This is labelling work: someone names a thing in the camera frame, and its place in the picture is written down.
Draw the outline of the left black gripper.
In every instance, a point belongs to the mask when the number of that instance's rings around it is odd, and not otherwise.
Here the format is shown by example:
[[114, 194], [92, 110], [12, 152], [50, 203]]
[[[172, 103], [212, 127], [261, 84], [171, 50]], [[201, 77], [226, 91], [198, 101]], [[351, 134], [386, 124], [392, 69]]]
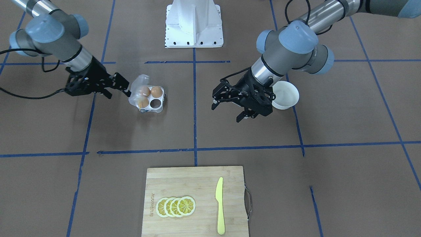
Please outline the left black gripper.
[[214, 98], [211, 106], [212, 110], [215, 110], [222, 102], [234, 101], [235, 104], [244, 108], [244, 111], [236, 117], [237, 123], [247, 118], [254, 119], [258, 115], [267, 117], [273, 112], [272, 101], [275, 98], [273, 90], [260, 84], [254, 78], [251, 69], [248, 69], [234, 86], [245, 91], [247, 95], [237, 98], [237, 96], [230, 93], [221, 93]]

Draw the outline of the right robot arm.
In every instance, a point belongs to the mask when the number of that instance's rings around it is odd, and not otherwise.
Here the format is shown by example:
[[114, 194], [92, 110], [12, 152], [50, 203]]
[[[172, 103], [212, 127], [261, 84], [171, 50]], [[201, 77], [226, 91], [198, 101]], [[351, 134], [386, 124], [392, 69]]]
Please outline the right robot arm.
[[14, 0], [14, 4], [33, 17], [24, 29], [9, 37], [12, 51], [29, 57], [54, 55], [65, 64], [69, 77], [65, 92], [70, 96], [100, 93], [110, 99], [112, 88], [131, 96], [129, 82], [109, 74], [79, 39], [89, 32], [87, 21], [78, 14], [67, 14], [49, 0]]

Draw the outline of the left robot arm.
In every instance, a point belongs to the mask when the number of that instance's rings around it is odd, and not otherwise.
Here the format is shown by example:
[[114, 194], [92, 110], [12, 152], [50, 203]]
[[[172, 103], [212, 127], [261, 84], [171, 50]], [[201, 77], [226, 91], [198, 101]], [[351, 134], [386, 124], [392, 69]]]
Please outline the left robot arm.
[[289, 70], [309, 74], [325, 74], [332, 68], [335, 57], [327, 46], [319, 44], [318, 36], [337, 21], [355, 13], [371, 13], [398, 18], [420, 16], [419, 0], [326, 0], [314, 9], [277, 31], [265, 30], [257, 39], [261, 56], [245, 75], [231, 85], [228, 78], [212, 91], [212, 110], [220, 103], [232, 102], [244, 108], [236, 121], [268, 116], [273, 109], [285, 110], [299, 100], [296, 87], [281, 79]]

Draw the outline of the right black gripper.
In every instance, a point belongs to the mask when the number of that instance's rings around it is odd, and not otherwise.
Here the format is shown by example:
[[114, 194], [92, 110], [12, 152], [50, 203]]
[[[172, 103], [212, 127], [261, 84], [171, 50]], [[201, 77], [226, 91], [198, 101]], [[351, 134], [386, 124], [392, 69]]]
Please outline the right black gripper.
[[86, 95], [90, 93], [100, 93], [106, 98], [111, 99], [112, 93], [106, 88], [110, 87], [114, 90], [123, 92], [126, 96], [131, 96], [131, 91], [128, 89], [129, 81], [126, 80], [120, 73], [116, 72], [114, 75], [107, 73], [106, 68], [93, 57], [90, 64], [82, 71], [72, 71], [67, 66], [66, 71], [70, 74], [77, 75], [86, 81]]

